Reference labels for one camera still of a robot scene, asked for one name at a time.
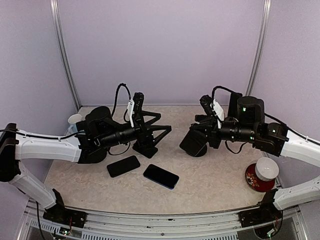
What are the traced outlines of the black pole phone stand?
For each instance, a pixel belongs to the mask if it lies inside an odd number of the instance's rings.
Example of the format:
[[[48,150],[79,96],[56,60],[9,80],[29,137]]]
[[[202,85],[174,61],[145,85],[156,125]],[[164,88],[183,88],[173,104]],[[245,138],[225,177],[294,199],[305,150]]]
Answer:
[[[189,130],[187,133],[187,154],[198,158],[202,157],[207,150],[207,144],[200,138],[200,134],[195,130]]]

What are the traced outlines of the grey round-base phone stand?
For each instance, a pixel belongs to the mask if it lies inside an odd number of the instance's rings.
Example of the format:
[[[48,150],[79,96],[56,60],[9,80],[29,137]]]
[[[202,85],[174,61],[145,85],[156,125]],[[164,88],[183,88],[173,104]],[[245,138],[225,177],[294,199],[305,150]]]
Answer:
[[[232,92],[230,94],[229,105],[228,105],[228,117],[238,118],[238,104],[237,101],[243,96],[242,93]]]

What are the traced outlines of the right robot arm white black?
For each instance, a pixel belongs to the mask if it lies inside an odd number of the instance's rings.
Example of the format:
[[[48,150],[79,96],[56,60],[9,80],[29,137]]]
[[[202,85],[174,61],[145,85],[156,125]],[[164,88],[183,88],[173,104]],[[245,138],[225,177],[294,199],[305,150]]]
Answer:
[[[320,143],[293,131],[280,120],[266,123],[262,99],[232,93],[227,117],[212,96],[202,96],[200,103],[205,114],[195,116],[196,122],[179,145],[190,156],[201,157],[208,146],[218,149],[222,141],[243,142],[277,157],[320,165]]]

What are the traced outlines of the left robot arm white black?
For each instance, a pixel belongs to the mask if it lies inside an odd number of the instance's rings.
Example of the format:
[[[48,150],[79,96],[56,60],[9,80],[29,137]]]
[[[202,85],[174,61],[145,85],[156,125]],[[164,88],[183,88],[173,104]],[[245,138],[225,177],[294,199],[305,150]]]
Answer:
[[[102,162],[110,149],[134,141],[133,149],[152,158],[156,145],[172,130],[170,125],[156,125],[161,114],[133,112],[131,123],[118,123],[107,106],[94,108],[76,123],[77,132],[67,136],[34,135],[9,123],[0,136],[0,180],[14,185],[37,201],[63,223],[70,218],[60,193],[47,188],[21,162],[24,159],[62,160],[77,164]]]

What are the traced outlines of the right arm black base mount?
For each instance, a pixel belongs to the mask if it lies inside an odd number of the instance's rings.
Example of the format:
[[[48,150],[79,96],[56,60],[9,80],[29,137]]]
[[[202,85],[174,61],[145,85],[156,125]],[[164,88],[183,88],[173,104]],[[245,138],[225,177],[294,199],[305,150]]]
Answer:
[[[273,222],[276,218],[282,218],[283,212],[281,210],[270,209],[252,209],[241,211],[238,213],[240,224],[242,228],[251,227],[255,225]]]

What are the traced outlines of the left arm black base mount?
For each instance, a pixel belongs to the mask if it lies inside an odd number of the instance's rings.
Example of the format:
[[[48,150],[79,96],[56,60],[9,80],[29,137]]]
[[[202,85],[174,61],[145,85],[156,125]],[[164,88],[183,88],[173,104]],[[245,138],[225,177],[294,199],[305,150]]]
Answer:
[[[66,208],[56,212],[45,211],[43,218],[54,223],[83,229],[87,220],[87,213]]]

